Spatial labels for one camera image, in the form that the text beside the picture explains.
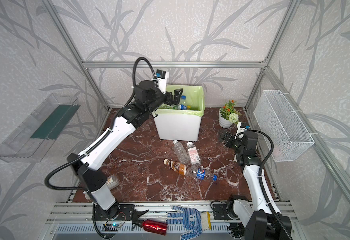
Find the green plastic bottle yellow cap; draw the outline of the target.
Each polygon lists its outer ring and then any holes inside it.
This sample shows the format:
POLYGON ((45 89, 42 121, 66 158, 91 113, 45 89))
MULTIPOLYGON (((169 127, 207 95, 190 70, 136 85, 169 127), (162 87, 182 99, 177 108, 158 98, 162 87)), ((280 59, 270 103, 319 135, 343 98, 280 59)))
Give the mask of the green plastic bottle yellow cap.
POLYGON ((159 109, 163 109, 163 110, 182 110, 182 105, 179 106, 175 106, 175 105, 166 105, 163 104, 159 107, 159 109))

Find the blue cap clear bottle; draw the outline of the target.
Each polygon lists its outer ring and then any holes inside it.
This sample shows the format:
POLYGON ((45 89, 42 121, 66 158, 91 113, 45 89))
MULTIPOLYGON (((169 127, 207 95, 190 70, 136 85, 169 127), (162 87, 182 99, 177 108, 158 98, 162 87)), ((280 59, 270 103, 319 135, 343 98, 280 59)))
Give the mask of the blue cap clear bottle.
POLYGON ((187 110, 186 96, 182 95, 178 105, 179 110, 187 110))

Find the square red text label bottle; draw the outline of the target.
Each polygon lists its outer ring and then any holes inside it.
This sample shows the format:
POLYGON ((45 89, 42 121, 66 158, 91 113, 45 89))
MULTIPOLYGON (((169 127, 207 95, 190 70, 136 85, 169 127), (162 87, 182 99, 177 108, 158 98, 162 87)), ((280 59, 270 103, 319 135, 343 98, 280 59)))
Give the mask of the square red text label bottle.
POLYGON ((200 165, 200 156, 193 142, 187 143, 188 155, 192 165, 200 165))

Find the pepsi bottle blue cap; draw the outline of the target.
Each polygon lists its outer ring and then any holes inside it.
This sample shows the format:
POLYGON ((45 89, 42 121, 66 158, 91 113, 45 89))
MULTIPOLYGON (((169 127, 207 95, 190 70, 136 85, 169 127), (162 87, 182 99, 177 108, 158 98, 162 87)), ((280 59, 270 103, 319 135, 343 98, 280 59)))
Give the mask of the pepsi bottle blue cap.
POLYGON ((214 175, 210 170, 208 169, 203 169, 198 166, 191 166, 187 172, 186 172, 187 177, 192 177, 194 179, 198 180, 212 180, 216 181, 217 180, 217 175, 214 175))

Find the clear bottle white cap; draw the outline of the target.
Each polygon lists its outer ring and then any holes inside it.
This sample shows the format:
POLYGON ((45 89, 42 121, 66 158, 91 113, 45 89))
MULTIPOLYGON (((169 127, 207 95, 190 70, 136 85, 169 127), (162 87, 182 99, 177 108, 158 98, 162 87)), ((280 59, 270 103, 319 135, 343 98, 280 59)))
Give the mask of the clear bottle white cap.
POLYGON ((174 140, 174 151, 180 163, 188 166, 190 165, 190 159, 188 153, 185 151, 183 145, 178 141, 174 140))

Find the brown label tea bottle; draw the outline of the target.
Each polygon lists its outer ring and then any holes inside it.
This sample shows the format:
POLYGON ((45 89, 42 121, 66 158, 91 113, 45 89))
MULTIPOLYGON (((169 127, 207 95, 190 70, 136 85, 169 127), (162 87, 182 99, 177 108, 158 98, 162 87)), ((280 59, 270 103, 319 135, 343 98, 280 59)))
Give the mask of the brown label tea bottle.
POLYGON ((176 173, 182 176, 187 176, 187 172, 189 170, 188 166, 177 161, 170 161, 169 159, 164 159, 164 164, 170 167, 176 173))

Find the clear bottle green cap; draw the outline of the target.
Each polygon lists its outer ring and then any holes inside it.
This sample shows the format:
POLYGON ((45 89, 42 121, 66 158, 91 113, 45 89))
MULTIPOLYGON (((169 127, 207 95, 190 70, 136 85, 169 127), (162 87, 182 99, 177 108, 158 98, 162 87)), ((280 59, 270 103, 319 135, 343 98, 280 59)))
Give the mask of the clear bottle green cap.
POLYGON ((107 178, 106 181, 107 187, 109 190, 112 190, 120 185, 120 181, 118 179, 118 176, 116 175, 111 175, 107 178))

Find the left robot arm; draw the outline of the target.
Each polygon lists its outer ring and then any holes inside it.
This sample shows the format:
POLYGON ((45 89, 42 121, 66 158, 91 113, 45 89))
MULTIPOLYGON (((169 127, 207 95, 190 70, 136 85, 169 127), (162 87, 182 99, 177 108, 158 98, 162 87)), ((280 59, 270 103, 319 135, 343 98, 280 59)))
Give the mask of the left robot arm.
POLYGON ((127 103, 114 116, 111 125, 90 146, 79 154, 70 154, 68 162, 51 171, 45 178, 47 188, 57 191, 78 190, 79 187, 59 187, 51 184, 50 179, 61 170, 72 167, 83 186, 80 188, 93 201, 94 208, 100 208, 107 219, 115 218, 120 212, 119 203, 107 186, 107 177, 101 171, 106 158, 113 150, 163 104, 178 105, 183 89, 174 92, 166 90, 166 72, 152 71, 153 78, 136 82, 139 62, 144 61, 152 68, 145 57, 139 57, 132 70, 133 93, 127 103))

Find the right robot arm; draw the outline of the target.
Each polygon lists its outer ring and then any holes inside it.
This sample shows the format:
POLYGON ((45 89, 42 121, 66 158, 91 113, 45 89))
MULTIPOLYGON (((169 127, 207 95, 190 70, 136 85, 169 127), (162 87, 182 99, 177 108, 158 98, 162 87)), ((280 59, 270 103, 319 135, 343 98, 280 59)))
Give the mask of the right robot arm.
POLYGON ((220 131, 219 141, 235 151, 236 162, 248 184, 251 200, 231 195, 227 201, 228 216, 239 219, 244 227, 246 240, 290 240, 292 224, 288 216, 281 214, 268 188, 264 175, 264 166, 271 157, 274 145, 271 144, 263 160, 257 156, 258 136, 273 141, 264 132, 247 130, 233 135, 220 131))

